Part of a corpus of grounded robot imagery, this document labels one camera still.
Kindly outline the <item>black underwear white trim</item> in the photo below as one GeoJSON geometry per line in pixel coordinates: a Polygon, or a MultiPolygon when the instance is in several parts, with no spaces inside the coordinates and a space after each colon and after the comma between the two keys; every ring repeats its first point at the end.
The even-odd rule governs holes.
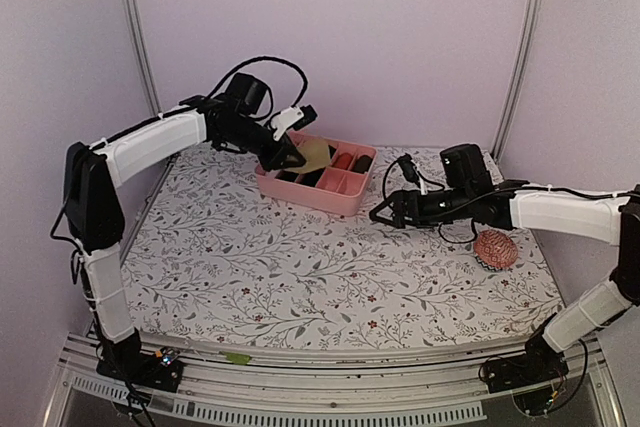
{"type": "Polygon", "coordinates": [[[299,184],[303,186],[308,186],[308,187],[315,187],[316,184],[319,182],[320,178],[322,177],[323,173],[324,173],[323,170],[317,170],[314,172],[304,174],[301,177],[299,184]]]}

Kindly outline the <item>khaki underwear cream waistband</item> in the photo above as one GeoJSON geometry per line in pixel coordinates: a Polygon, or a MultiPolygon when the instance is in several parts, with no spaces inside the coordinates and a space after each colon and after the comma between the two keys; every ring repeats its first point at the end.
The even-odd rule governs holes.
{"type": "Polygon", "coordinates": [[[298,152],[304,157],[302,166],[292,168],[293,172],[306,174],[326,168],[331,163],[330,144],[322,138],[306,140],[298,147],[298,152]]]}

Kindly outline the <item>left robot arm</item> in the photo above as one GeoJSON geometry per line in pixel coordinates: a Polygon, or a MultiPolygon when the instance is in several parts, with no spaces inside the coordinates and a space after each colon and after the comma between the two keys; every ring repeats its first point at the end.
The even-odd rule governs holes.
{"type": "Polygon", "coordinates": [[[254,156],[265,171],[305,165],[291,131],[316,121],[304,103],[309,80],[296,63],[277,56],[249,58],[231,68],[206,94],[148,117],[93,143],[68,147],[62,202],[49,236],[72,247],[71,277],[84,289],[102,341],[112,347],[111,366],[128,381],[148,373],[148,359],[129,343],[139,339],[126,298],[122,242],[127,228],[122,191],[151,167],[202,144],[230,154],[254,156]],[[271,86],[248,67],[272,63],[291,69],[301,81],[292,104],[274,107],[271,86]]]}

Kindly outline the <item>pink divided storage box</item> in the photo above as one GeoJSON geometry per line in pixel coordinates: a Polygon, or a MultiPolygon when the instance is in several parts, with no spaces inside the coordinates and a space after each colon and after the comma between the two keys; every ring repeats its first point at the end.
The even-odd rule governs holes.
{"type": "Polygon", "coordinates": [[[295,183],[285,182],[277,179],[277,175],[281,171],[265,172],[258,165],[255,168],[255,174],[259,191],[265,196],[278,200],[329,213],[354,216],[365,197],[378,151],[373,146],[344,140],[327,139],[327,142],[330,144],[331,163],[326,168],[320,169],[324,173],[315,187],[299,184],[304,174],[299,175],[295,183]],[[353,155],[349,169],[334,168],[333,163],[344,152],[353,155]],[[373,163],[365,174],[351,171],[355,161],[361,155],[373,158],[373,163]]]}

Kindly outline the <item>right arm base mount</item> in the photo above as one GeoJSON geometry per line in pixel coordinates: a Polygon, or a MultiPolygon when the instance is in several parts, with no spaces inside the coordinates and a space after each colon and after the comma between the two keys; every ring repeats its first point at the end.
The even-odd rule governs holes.
{"type": "Polygon", "coordinates": [[[480,366],[478,378],[490,393],[558,380],[557,387],[547,386],[541,393],[516,395],[516,407],[526,415],[537,417],[552,412],[568,373],[564,355],[555,352],[541,336],[535,336],[525,343],[522,354],[490,357],[480,366]]]}

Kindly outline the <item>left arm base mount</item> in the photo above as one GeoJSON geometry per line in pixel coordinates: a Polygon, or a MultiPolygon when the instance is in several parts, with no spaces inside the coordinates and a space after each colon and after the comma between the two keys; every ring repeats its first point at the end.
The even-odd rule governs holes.
{"type": "Polygon", "coordinates": [[[134,386],[170,393],[178,391],[184,370],[178,350],[162,347],[153,353],[144,353],[135,335],[119,343],[104,340],[99,346],[98,374],[134,386]]]}

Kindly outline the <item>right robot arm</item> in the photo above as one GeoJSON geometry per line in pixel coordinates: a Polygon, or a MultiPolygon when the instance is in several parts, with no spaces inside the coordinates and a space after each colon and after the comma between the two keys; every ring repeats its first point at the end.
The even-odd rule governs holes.
{"type": "Polygon", "coordinates": [[[502,231],[577,237],[617,250],[613,270],[577,300],[552,315],[530,337],[517,374],[537,383],[552,371],[556,356],[595,330],[604,329],[639,304],[639,191],[584,191],[510,179],[495,183],[480,148],[465,143],[440,153],[446,185],[425,188],[414,160],[395,160],[414,189],[384,191],[372,221],[403,229],[468,220],[502,231]]]}

